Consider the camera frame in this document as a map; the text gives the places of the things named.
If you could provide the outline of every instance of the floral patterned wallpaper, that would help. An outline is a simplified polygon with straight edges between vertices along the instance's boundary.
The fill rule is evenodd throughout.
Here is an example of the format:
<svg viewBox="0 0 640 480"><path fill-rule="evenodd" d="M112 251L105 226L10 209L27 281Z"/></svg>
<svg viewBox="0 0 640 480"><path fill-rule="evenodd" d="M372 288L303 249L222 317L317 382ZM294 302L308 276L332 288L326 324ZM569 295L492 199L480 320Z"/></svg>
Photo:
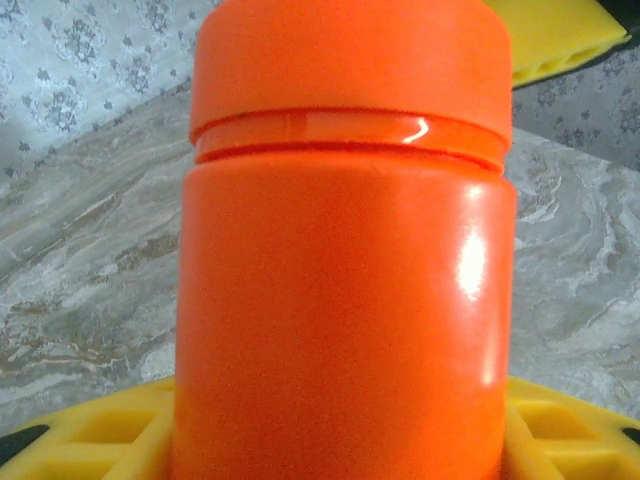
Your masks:
<svg viewBox="0 0 640 480"><path fill-rule="evenodd" d="M220 0L0 0L0 183L190 80ZM640 49L515 94L516 126L640 169Z"/></svg>
<svg viewBox="0 0 640 480"><path fill-rule="evenodd" d="M0 181L189 80L219 0L0 0Z"/></svg>

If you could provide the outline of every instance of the marble surface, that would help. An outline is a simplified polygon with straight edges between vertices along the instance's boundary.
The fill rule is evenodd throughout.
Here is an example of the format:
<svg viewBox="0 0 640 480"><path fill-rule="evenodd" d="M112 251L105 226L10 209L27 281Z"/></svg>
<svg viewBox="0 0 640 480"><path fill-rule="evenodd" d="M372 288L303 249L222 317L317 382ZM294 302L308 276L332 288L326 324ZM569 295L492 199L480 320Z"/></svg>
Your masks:
<svg viewBox="0 0 640 480"><path fill-rule="evenodd" d="M0 186L0 433L173 372L189 92ZM640 173L516 131L511 373L640 418Z"/></svg>

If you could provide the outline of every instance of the yellow plastic base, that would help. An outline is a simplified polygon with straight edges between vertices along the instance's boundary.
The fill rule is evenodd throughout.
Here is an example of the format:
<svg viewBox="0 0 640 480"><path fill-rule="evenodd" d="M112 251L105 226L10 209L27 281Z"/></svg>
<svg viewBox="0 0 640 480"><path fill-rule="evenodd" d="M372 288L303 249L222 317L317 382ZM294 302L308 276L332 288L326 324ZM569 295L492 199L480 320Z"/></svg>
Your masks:
<svg viewBox="0 0 640 480"><path fill-rule="evenodd" d="M167 480L173 378L29 422L50 430L0 468L0 480ZM504 480L640 480L640 422L509 380Z"/></svg>
<svg viewBox="0 0 640 480"><path fill-rule="evenodd" d="M597 0L484 0L513 45L514 87L574 70L630 40Z"/></svg>

